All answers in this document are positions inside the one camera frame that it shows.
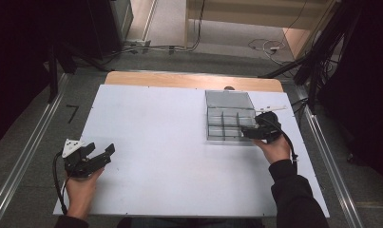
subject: black equipment stand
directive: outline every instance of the black equipment stand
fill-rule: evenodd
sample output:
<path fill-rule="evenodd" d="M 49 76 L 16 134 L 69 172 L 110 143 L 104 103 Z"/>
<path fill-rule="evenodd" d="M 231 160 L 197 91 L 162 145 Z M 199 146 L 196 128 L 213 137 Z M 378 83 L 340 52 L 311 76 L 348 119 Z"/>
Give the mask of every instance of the black equipment stand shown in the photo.
<path fill-rule="evenodd" d="M 50 104 L 58 94 L 58 75 L 57 75 L 57 59 L 63 68 L 65 73 L 74 74 L 76 71 L 76 64 L 72 59 L 72 56 L 78 56 L 85 62 L 91 64 L 97 69 L 103 72 L 109 72 L 112 69 L 107 69 L 100 65 L 92 58 L 88 57 L 76 47 L 71 46 L 68 43 L 54 42 L 48 49 L 48 67 L 49 67 L 49 98 L 48 103 Z"/>
<path fill-rule="evenodd" d="M 294 81 L 296 85 L 301 86 L 311 76 L 307 104 L 313 113 L 315 113 L 316 87 L 317 81 L 319 80 L 319 74 L 316 71 L 320 70 L 320 63 L 327 60 L 328 56 L 326 56 L 325 53 L 328 52 L 328 48 L 330 48 L 338 35 L 344 34 L 344 44 L 348 43 L 350 36 L 354 31 L 354 25 L 359 18 L 363 1 L 354 2 L 352 0 L 343 0 L 342 3 L 339 4 L 340 6 L 334 16 L 331 18 L 322 34 L 318 37 L 318 40 L 312 49 L 305 56 L 272 73 L 259 76 L 259 78 L 273 79 L 288 70 L 300 66 L 294 77 Z"/>

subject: white table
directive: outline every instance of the white table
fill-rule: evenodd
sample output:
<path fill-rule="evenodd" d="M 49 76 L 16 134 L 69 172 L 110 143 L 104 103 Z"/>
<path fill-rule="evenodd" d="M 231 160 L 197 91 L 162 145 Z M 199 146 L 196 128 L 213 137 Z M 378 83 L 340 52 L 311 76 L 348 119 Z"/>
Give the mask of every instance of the white table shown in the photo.
<path fill-rule="evenodd" d="M 307 178 L 329 216 L 287 95 L 249 92 L 255 108 L 277 111 Z M 98 179 L 91 214 L 147 217 L 273 217 L 269 163 L 250 142 L 206 139 L 205 90 L 101 85 L 82 139 L 116 152 Z M 54 214 L 61 214 L 57 205 Z"/>

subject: black cable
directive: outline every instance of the black cable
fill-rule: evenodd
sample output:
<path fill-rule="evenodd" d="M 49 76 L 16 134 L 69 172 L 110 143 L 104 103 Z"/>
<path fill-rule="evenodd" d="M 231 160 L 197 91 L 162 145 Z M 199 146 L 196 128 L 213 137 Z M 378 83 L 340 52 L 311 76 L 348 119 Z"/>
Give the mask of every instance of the black cable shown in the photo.
<path fill-rule="evenodd" d="M 62 193 L 63 199 L 64 199 L 65 189 L 66 189 L 66 187 L 67 187 L 67 182 L 68 182 L 69 179 L 72 177 L 72 174 L 73 174 L 73 172 L 70 172 L 69 176 L 67 177 L 66 181 L 64 182 L 63 191 L 62 191 L 62 192 L 63 192 L 63 193 Z"/>
<path fill-rule="evenodd" d="M 303 117 L 303 113 L 304 113 L 304 108 L 306 107 L 307 105 L 307 101 L 303 102 L 300 107 L 294 111 L 294 113 L 297 113 L 297 126 L 298 126 L 298 129 L 301 129 L 301 118 Z"/>
<path fill-rule="evenodd" d="M 295 61 L 284 61 L 284 62 L 282 62 L 282 65 L 281 65 L 281 66 L 283 66 L 284 64 L 287 64 L 287 63 L 291 63 L 291 64 L 292 64 L 292 63 L 294 63 L 294 62 L 295 62 Z M 288 73 L 290 73 L 290 75 L 291 75 L 292 77 L 295 77 L 295 74 L 292 73 L 291 70 L 298 70 L 297 67 L 299 67 L 299 65 L 296 65 L 295 68 L 292 68 L 292 69 L 289 69 L 289 70 L 288 70 Z"/>
<path fill-rule="evenodd" d="M 265 41 L 265 43 L 263 44 L 263 48 L 256 48 L 255 46 L 252 46 L 252 44 L 253 44 L 254 42 L 256 42 L 257 40 L 263 40 L 263 41 Z M 267 54 L 267 57 L 268 57 L 272 62 L 274 62 L 274 63 L 276 63 L 277 65 L 279 65 L 279 67 L 282 67 L 282 66 L 283 66 L 284 64 L 286 64 L 286 63 L 293 63 L 292 61 L 283 61 L 283 62 L 279 62 L 279 61 L 273 59 L 271 56 L 274 55 L 276 52 L 275 52 L 274 50 L 272 50 L 272 53 L 269 53 L 269 52 L 265 51 L 264 48 L 265 48 L 265 44 L 266 44 L 267 42 L 278 42 L 278 43 L 282 44 L 282 43 L 279 42 L 279 41 L 272 41 L 272 40 L 267 40 L 267 39 L 254 39 L 254 40 L 250 41 L 250 43 L 248 43 L 247 46 L 248 46 L 249 48 L 253 49 L 253 50 L 256 50 L 256 51 L 264 51 L 264 52 Z M 285 78 L 292 78 L 292 77 L 295 76 L 295 75 L 291 72 L 291 70 L 288 70 L 288 73 L 290 74 L 290 76 L 288 76 L 288 75 L 286 75 L 286 74 L 284 74 L 284 73 L 282 73 L 282 75 L 283 75 Z"/>
<path fill-rule="evenodd" d="M 103 62 L 100 64 L 100 66 L 105 66 L 109 64 L 111 61 L 113 61 L 115 58 L 117 58 L 118 55 L 129 52 L 131 50 L 138 50 L 138 49 L 160 49 L 160 50 L 175 50 L 175 51 L 194 51 L 197 46 L 200 44 L 201 40 L 201 24 L 202 24 L 202 17 L 203 17 L 203 10 L 205 9 L 205 0 L 202 2 L 201 12 L 200 12 L 200 18 L 199 18 L 199 25 L 198 25 L 198 37 L 197 41 L 194 43 L 192 47 L 187 47 L 186 49 L 183 48 L 183 46 L 149 46 L 149 47 L 143 47 L 143 46 L 132 46 L 127 49 L 121 50 L 117 53 L 113 53 L 108 56 L 112 56 L 109 60 Z"/>
<path fill-rule="evenodd" d="M 263 121 L 267 122 L 268 124 L 272 125 L 276 130 L 278 130 L 280 133 L 282 133 L 283 137 L 285 137 L 286 142 L 289 144 L 289 147 L 291 147 L 292 165 L 297 172 L 297 157 L 298 157 L 298 155 L 295 154 L 295 149 L 293 148 L 291 139 L 289 139 L 288 135 L 286 135 L 286 133 L 282 129 L 280 129 L 280 127 L 275 125 L 274 123 L 267 121 L 264 118 L 261 118 L 260 116 L 257 116 L 257 117 L 258 117 L 258 119 L 263 120 Z"/>
<path fill-rule="evenodd" d="M 293 103 L 291 104 L 291 106 L 294 106 L 294 105 L 296 105 L 297 103 L 306 102 L 307 99 L 308 99 L 308 98 L 303 98 L 303 99 L 301 99 L 301 100 L 298 100 L 297 102 L 293 102 Z"/>
<path fill-rule="evenodd" d="M 197 5 L 197 0 L 194 0 L 194 6 L 196 6 Z M 193 21 L 193 31 L 194 31 L 194 33 L 195 33 L 195 17 L 197 17 L 197 13 L 196 13 L 196 11 L 194 10 L 194 21 Z"/>
<path fill-rule="evenodd" d="M 332 41 L 332 43 L 328 47 L 328 49 L 324 52 L 323 57 L 321 58 L 322 61 L 319 62 L 320 70 L 316 73 L 320 79 L 317 81 L 318 88 L 323 88 L 327 84 L 328 80 L 331 78 L 329 74 L 330 65 L 332 67 L 331 62 L 337 63 L 337 61 L 331 60 L 331 57 L 334 54 L 334 50 L 336 46 L 342 41 L 343 37 L 344 37 L 343 30 L 339 31 L 338 34 L 335 36 L 335 39 Z"/>
<path fill-rule="evenodd" d="M 285 40 L 285 38 L 286 38 L 286 34 L 288 33 L 288 31 L 289 31 L 289 29 L 295 24 L 295 22 L 300 18 L 300 16 L 301 16 L 301 13 L 303 12 L 303 10 L 304 10 L 304 8 L 306 7 L 306 4 L 307 4 L 307 1 L 308 0 L 306 0 L 305 2 L 304 2 L 304 5 L 303 5 L 303 7 L 301 8 L 301 10 L 300 10 L 300 12 L 298 13 L 298 17 L 296 18 L 296 20 L 286 29 L 286 31 L 285 31 L 285 33 L 283 33 L 283 38 L 282 38 L 282 42 L 281 43 L 283 43 L 283 41 Z"/>
<path fill-rule="evenodd" d="M 60 156 L 62 156 L 62 154 L 63 154 L 63 152 L 60 151 L 54 157 L 54 160 L 52 162 L 52 176 L 54 178 L 54 186 L 55 186 L 55 189 L 57 190 L 58 199 L 61 202 L 61 210 L 63 211 L 63 214 L 66 215 L 67 214 L 67 207 L 64 204 L 64 197 L 61 195 L 60 184 L 59 184 L 58 176 L 57 176 L 57 160 Z"/>

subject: wire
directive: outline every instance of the wire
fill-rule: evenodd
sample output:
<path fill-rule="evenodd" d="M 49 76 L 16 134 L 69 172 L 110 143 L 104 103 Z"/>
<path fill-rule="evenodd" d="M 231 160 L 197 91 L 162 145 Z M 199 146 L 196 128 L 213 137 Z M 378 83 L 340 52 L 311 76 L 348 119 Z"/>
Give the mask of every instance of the wire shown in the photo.
<path fill-rule="evenodd" d="M 62 156 L 62 154 L 63 154 L 63 152 L 60 151 L 54 157 L 54 160 L 52 162 L 52 176 L 54 178 L 54 186 L 55 186 L 55 189 L 57 190 L 58 199 L 61 202 L 61 210 L 63 211 L 63 214 L 66 215 L 67 214 L 67 207 L 64 204 L 64 197 L 63 197 L 63 195 L 61 195 L 60 184 L 59 184 L 58 176 L 57 176 L 57 160 L 60 156 Z"/>
<path fill-rule="evenodd" d="M 282 43 L 283 43 L 283 41 L 285 40 L 285 38 L 286 38 L 286 34 L 288 33 L 289 29 L 290 29 L 290 28 L 295 24 L 295 22 L 300 18 L 301 13 L 303 12 L 304 8 L 306 7 L 307 1 L 308 1 L 308 0 L 306 0 L 306 1 L 304 2 L 303 7 L 301 8 L 300 12 L 298 13 L 298 16 L 297 16 L 296 20 L 295 20 L 295 21 L 294 21 L 294 22 L 293 22 L 293 23 L 286 29 L 285 33 L 283 33 Z"/>
<path fill-rule="evenodd" d="M 297 113 L 298 129 L 301 129 L 301 119 L 303 117 L 304 108 L 306 108 L 306 106 L 307 106 L 307 102 L 308 102 L 308 100 L 306 100 L 305 102 L 302 102 L 300 107 L 296 111 L 294 111 L 294 113 Z"/>
<path fill-rule="evenodd" d="M 200 18 L 199 18 L 199 23 L 198 23 L 197 41 L 194 43 L 193 46 L 184 48 L 183 46 L 149 46 L 149 47 L 142 47 L 142 46 L 135 45 L 135 46 L 126 48 L 124 50 L 118 51 L 116 53 L 112 53 L 110 55 L 106 55 L 105 57 L 110 57 L 111 56 L 111 58 L 109 60 L 101 63 L 100 65 L 104 66 L 104 65 L 109 64 L 111 61 L 113 61 L 115 58 L 117 58 L 117 56 L 119 56 L 122 53 L 132 52 L 132 51 L 141 50 L 141 49 L 153 49 L 153 50 L 160 50 L 160 51 L 194 51 L 198 47 L 198 45 L 200 44 L 200 40 L 201 40 L 201 25 L 202 25 L 202 17 L 203 17 L 204 9 L 205 9 L 205 0 L 203 0 L 203 2 L 202 2 L 201 11 L 200 11 Z"/>
<path fill-rule="evenodd" d="M 338 61 L 331 60 L 332 55 L 334 54 L 334 50 L 336 46 L 343 40 L 344 33 L 340 31 L 335 39 L 330 43 L 328 49 L 324 52 L 322 60 L 319 62 L 319 67 L 321 70 L 318 70 L 316 75 L 319 80 L 317 80 L 317 87 L 321 89 L 325 84 L 327 84 L 328 80 L 331 78 L 330 72 L 333 70 L 333 64 L 338 64 Z"/>
<path fill-rule="evenodd" d="M 308 100 L 308 98 L 303 98 L 303 99 L 301 99 L 301 100 L 298 100 L 297 102 L 293 102 L 293 103 L 291 104 L 291 106 L 294 106 L 294 105 L 296 105 L 297 103 L 307 102 L 307 100 Z"/>
<path fill-rule="evenodd" d="M 78 163 L 76 163 L 75 164 L 75 166 L 73 166 L 73 170 L 75 170 L 76 169 L 76 166 L 78 165 Z M 63 196 L 63 198 L 64 198 L 64 193 L 65 193 L 65 189 L 66 189 L 66 187 L 67 187 L 67 182 L 70 180 L 70 178 L 72 177 L 72 174 L 73 174 L 73 172 L 70 172 L 70 174 L 69 174 L 69 176 L 67 177 L 67 179 L 66 179 L 66 181 L 64 182 L 64 186 L 63 186 L 63 193 L 62 193 L 62 196 Z"/>
<path fill-rule="evenodd" d="M 194 7 L 197 6 L 197 0 L 194 0 Z M 197 17 L 197 11 L 194 10 L 194 21 L 193 21 L 193 30 L 194 30 L 194 33 L 195 33 L 195 18 Z"/>
<path fill-rule="evenodd" d="M 252 44 L 253 44 L 254 42 L 258 41 L 258 40 L 265 41 L 265 42 L 262 44 L 262 48 L 257 48 L 256 46 L 252 46 Z M 268 53 L 268 52 L 265 50 L 265 45 L 268 44 L 268 43 L 270 43 L 270 42 L 272 42 L 272 43 L 277 42 L 277 43 L 279 43 L 279 44 L 282 44 L 281 47 L 278 47 L 279 49 L 282 49 L 282 48 L 285 48 L 285 47 L 286 47 L 286 45 L 285 45 L 284 43 L 281 43 L 280 41 L 277 41 L 277 40 L 267 40 L 267 39 L 254 39 L 254 40 L 250 41 L 250 43 L 248 43 L 247 46 L 248 46 L 249 48 L 253 49 L 253 50 L 262 50 L 262 51 L 265 53 L 265 55 L 266 55 L 271 61 L 273 61 L 274 63 L 276 63 L 276 64 L 279 65 L 280 67 L 283 66 L 285 63 L 293 63 L 293 62 L 290 62 L 290 61 L 280 62 L 280 61 L 275 60 L 274 58 L 272 58 L 272 55 L 274 55 L 275 52 L 273 52 L 273 53 Z M 288 72 L 289 72 L 289 74 L 290 74 L 292 77 L 295 76 L 290 70 L 288 70 Z M 285 76 L 286 78 L 291 78 L 290 76 L 287 76 L 287 75 L 285 75 L 284 73 L 282 73 L 282 74 L 283 74 L 283 76 Z"/>

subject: human hand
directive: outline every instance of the human hand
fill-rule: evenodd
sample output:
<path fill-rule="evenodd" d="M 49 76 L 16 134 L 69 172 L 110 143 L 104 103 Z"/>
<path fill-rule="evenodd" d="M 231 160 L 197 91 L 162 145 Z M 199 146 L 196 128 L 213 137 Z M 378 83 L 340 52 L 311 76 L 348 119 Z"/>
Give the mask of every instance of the human hand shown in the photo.
<path fill-rule="evenodd" d="M 101 168 L 86 179 L 69 179 L 67 182 L 67 195 L 69 197 L 67 216 L 86 220 L 96 192 L 96 180 L 104 170 Z"/>
<path fill-rule="evenodd" d="M 270 164 L 280 160 L 290 160 L 291 148 L 283 135 L 271 143 L 265 143 L 261 140 L 253 140 L 253 143 L 262 149 Z"/>

